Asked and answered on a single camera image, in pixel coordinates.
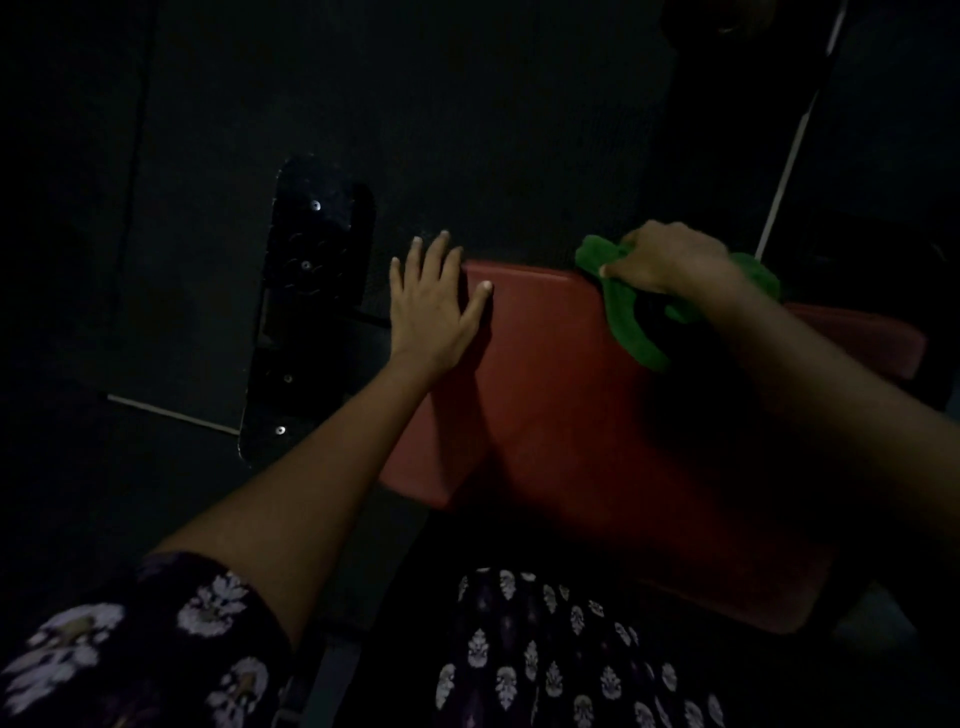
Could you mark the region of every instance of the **hand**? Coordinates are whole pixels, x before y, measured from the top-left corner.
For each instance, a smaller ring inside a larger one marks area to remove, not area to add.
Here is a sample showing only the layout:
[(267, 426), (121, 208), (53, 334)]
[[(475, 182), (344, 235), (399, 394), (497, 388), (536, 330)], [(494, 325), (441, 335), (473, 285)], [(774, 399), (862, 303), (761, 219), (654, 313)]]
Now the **hand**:
[(619, 279), (651, 293), (695, 298), (697, 289), (717, 276), (733, 273), (727, 246), (683, 223), (651, 220), (628, 232), (623, 241), (633, 250), (600, 268), (601, 278)]
[(420, 269), (423, 241), (415, 237), (403, 275), (400, 261), (390, 264), (390, 321), (392, 363), (413, 367), (432, 379), (453, 369), (480, 328), (484, 305), (493, 291), (488, 280), (473, 292), (467, 310), (460, 313), (457, 285), (463, 248), (444, 259), (450, 233), (443, 231), (430, 245)]

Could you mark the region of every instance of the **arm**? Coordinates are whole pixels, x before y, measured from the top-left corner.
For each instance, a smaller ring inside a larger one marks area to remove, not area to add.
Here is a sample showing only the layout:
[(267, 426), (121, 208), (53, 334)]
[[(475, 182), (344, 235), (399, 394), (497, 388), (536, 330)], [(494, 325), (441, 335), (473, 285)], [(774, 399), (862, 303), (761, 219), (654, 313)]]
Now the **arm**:
[(770, 411), (960, 565), (960, 426), (756, 290), (719, 241), (655, 222), (627, 240), (634, 251), (602, 275), (695, 303)]
[(420, 270), (414, 238), (405, 275), (390, 269), (390, 363), (356, 397), (269, 469), (165, 539), (156, 551), (200, 553), (249, 581), (293, 644), (352, 529), (367, 490), (414, 411), (460, 360), (492, 287), (457, 304), (461, 249), (433, 242)]

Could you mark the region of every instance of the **green cloth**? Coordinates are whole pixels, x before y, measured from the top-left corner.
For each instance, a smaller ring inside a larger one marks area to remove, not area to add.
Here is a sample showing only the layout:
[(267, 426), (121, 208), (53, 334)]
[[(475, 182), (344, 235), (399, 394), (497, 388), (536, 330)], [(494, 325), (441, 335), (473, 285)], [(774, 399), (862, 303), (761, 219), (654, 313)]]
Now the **green cloth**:
[[(600, 266), (613, 263), (629, 252), (630, 248), (625, 245), (612, 243), (599, 235), (588, 235), (577, 249), (576, 262), (577, 266), (600, 280), (607, 323), (613, 338), (641, 365), (654, 372), (664, 372), (670, 365), (670, 359), (647, 338), (636, 322), (636, 291), (620, 280), (600, 278)], [(780, 281), (756, 258), (744, 253), (731, 253), (730, 258), (760, 290), (772, 299), (780, 299)], [(703, 319), (703, 314), (696, 306), (683, 299), (674, 299), (664, 313), (680, 324), (692, 324)]]

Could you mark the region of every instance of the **white floral motif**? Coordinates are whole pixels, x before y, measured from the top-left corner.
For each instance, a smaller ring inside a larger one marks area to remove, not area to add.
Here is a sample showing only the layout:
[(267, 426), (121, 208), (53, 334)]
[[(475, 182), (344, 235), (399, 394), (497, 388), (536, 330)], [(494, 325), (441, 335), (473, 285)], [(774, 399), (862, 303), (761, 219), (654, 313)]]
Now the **white floral motif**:
[(616, 621), (613, 623), (613, 631), (615, 631), (620, 639), (623, 640), (623, 643), (628, 647), (630, 646), (630, 635), (627, 634), (627, 630), (623, 628), (623, 625), (620, 622)]
[(723, 728), (723, 708), (720, 707), (720, 701), (713, 693), (707, 698), (707, 712), (710, 713), (713, 722)]
[(620, 678), (609, 665), (604, 667), (603, 674), (600, 675), (600, 690), (608, 700), (618, 700), (622, 694)]
[(516, 670), (512, 667), (501, 667), (496, 672), (496, 694), (503, 710), (509, 710), (516, 697)]
[(593, 701), (586, 695), (577, 695), (573, 699), (573, 722), (577, 728), (590, 728), (593, 725)]
[(696, 703), (684, 701), (684, 715), (686, 716), (687, 728), (704, 728), (704, 712)]
[(654, 698), (654, 705), (657, 706), (657, 712), (660, 714), (660, 722), (663, 723), (664, 728), (673, 728), (673, 723), (670, 722), (670, 716), (666, 714), (658, 697)]
[(573, 634), (580, 637), (584, 631), (584, 610), (576, 605), (570, 608), (570, 626), (573, 627)]
[(537, 679), (537, 659), (537, 643), (531, 640), (523, 653), (523, 671), (531, 682)]
[(16, 674), (7, 686), (10, 714), (22, 713), (78, 671), (96, 665), (100, 653), (94, 645), (109, 637), (123, 617), (119, 604), (83, 604), (43, 622), (27, 641), (31, 650), (3, 670)]
[(177, 613), (177, 625), (191, 635), (223, 635), (233, 626), (233, 615), (247, 608), (243, 603), (246, 595), (247, 590), (235, 573), (228, 571), (217, 575), (212, 584), (200, 587), (196, 595), (183, 605)]
[(516, 593), (516, 579), (512, 571), (504, 569), (500, 572), (500, 591), (503, 592), (507, 601), (514, 598), (514, 594)]
[(490, 646), (487, 644), (487, 636), (482, 629), (473, 633), (467, 649), (467, 662), (471, 667), (482, 667), (487, 663), (487, 650), (490, 649)]
[(640, 728), (656, 728), (657, 723), (654, 721), (654, 714), (643, 703), (634, 703), (634, 715), (636, 716), (636, 724)]
[(664, 663), (660, 668), (660, 677), (663, 678), (663, 684), (669, 691), (677, 691), (677, 670), (670, 663)]
[(537, 685), (537, 690), (534, 692), (534, 707), (530, 711), (530, 725), (534, 724), (534, 720), (537, 718), (537, 707), (540, 704), (540, 686)]
[(438, 711), (444, 706), (446, 699), (450, 696), (450, 691), (453, 690), (453, 676), (456, 673), (457, 668), (454, 665), (444, 665), (440, 670), (440, 679), (437, 681), (437, 695), (435, 698)]
[(549, 584), (543, 585), (543, 603), (546, 604), (550, 614), (557, 611), (557, 595), (554, 594), (553, 587)]
[(560, 697), (564, 692), (564, 677), (560, 674), (557, 663), (550, 663), (546, 671), (546, 694), (550, 697)]
[(217, 728), (243, 728), (267, 689), (267, 668), (253, 657), (245, 657), (220, 678), (220, 689), (206, 697), (213, 708), (213, 723)]

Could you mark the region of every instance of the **finger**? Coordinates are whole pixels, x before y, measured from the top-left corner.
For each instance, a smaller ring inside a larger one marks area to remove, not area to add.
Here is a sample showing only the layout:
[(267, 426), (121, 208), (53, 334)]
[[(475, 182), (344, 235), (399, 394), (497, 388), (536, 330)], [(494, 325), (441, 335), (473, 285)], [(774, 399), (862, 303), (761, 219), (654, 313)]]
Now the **finger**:
[(460, 317), (460, 323), (463, 327), (473, 331), (480, 328), (480, 317), (483, 316), (484, 306), (487, 304), (487, 299), (492, 292), (493, 284), (488, 280), (484, 280), (476, 287), (473, 295), (470, 296), (470, 303), (467, 304), (467, 310), (464, 311), (464, 315)]
[(427, 249), (426, 257), (423, 259), (423, 273), (420, 277), (423, 280), (433, 282), (440, 277), (440, 268), (444, 264), (444, 253), (446, 252), (446, 241), (450, 239), (450, 233), (442, 231), (433, 243)]
[(390, 298), (396, 300), (403, 293), (403, 277), (400, 275), (400, 259), (390, 261)]
[(407, 264), (403, 271), (403, 287), (409, 288), (420, 280), (420, 250), (423, 247), (423, 238), (417, 236), (410, 243), (410, 253), (407, 254)]
[(444, 261), (444, 271), (440, 274), (441, 285), (453, 289), (454, 292), (456, 292), (457, 284), (460, 282), (460, 261), (463, 256), (463, 248), (454, 248), (450, 251)]
[(628, 248), (635, 248), (636, 237), (639, 235), (639, 233), (640, 233), (639, 228), (628, 232), (626, 235), (620, 238), (621, 245), (626, 245)]
[(615, 260), (613, 263), (607, 263), (606, 265), (600, 266), (600, 278), (602, 279), (620, 279), (623, 275), (622, 270), (620, 269), (620, 260)]

